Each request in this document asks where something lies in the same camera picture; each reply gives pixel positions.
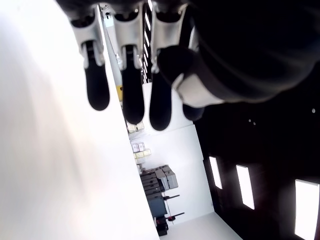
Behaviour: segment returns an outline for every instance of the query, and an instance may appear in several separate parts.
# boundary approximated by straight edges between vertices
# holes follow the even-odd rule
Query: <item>white wall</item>
[[[132,144],[144,143],[145,148],[151,150],[151,155],[144,159],[144,168],[169,165],[176,174],[179,187],[165,191],[165,195],[180,196],[167,201],[166,217],[185,212],[176,218],[175,225],[212,213],[214,208],[196,128],[192,121],[185,118],[182,102],[172,91],[170,125],[164,131],[154,130],[149,121],[151,89],[152,83],[143,85],[146,106],[144,129],[131,134],[130,139]]]
[[[174,225],[160,240],[241,240],[215,212]]]
[[[159,239],[108,58],[98,112],[53,0],[4,1],[0,25],[0,239]]]

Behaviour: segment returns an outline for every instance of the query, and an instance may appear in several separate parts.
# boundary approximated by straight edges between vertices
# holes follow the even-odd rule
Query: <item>black rubber fingertip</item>
[[[149,119],[157,131],[165,130],[171,121],[171,87],[160,73],[152,75]]]
[[[126,47],[126,69],[122,74],[123,115],[131,124],[137,125],[145,115],[144,93],[141,84],[141,69],[134,65],[133,46]]]
[[[183,108],[184,116],[188,120],[191,120],[191,121],[197,121],[197,120],[201,119],[202,115],[205,112],[204,107],[195,108],[195,107],[191,107],[191,106],[183,104],[182,108]]]
[[[160,72],[172,85],[176,78],[186,72],[193,64],[194,52],[182,46],[169,46],[161,49],[157,58]]]
[[[95,59],[89,60],[85,69],[86,92],[91,107],[97,111],[106,109],[109,105],[110,94],[105,65],[98,66]]]

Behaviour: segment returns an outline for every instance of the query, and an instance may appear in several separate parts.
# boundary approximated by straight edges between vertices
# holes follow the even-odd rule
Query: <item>robotic hand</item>
[[[109,104],[97,0],[57,0],[72,25],[84,58],[91,106]],[[131,124],[144,116],[141,85],[144,0],[107,0],[122,59],[123,113]],[[269,0],[154,0],[152,8],[150,123],[171,119],[171,88],[190,120],[204,107],[259,103],[293,88],[312,71],[320,54],[320,3]],[[193,18],[189,48],[179,44],[186,8]]]

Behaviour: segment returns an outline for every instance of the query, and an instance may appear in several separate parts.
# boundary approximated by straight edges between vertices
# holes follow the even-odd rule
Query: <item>fluorescent light panel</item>
[[[145,41],[146,41],[146,43],[148,44],[148,47],[149,47],[150,43],[149,43],[149,39],[148,39],[146,31],[144,31],[144,38],[145,38]]]
[[[144,53],[146,54],[146,56],[147,56],[147,57],[149,57],[149,56],[148,56],[148,51],[147,51],[147,47],[146,47],[146,45],[145,45],[145,44],[143,44],[143,47],[144,47]]]
[[[144,62],[146,62],[146,65],[148,66],[148,59],[145,54],[143,54],[143,56],[144,56]]]
[[[236,165],[238,173],[242,202],[251,209],[255,209],[254,196],[252,194],[251,181],[249,176],[249,168],[246,166]]]
[[[295,180],[294,234],[305,240],[314,240],[319,209],[319,184]]]
[[[151,2],[151,0],[148,0],[148,4],[149,4],[150,10],[152,11],[152,2]]]
[[[210,164],[211,164],[211,170],[212,170],[212,174],[213,174],[214,183],[218,188],[222,189],[217,159],[215,157],[210,156],[209,160],[210,160]]]
[[[148,29],[149,29],[149,31],[151,31],[151,26],[150,26],[150,22],[149,22],[149,18],[148,18],[147,13],[145,13],[145,14],[144,14],[144,18],[145,18],[145,22],[146,22],[146,24],[148,25]]]

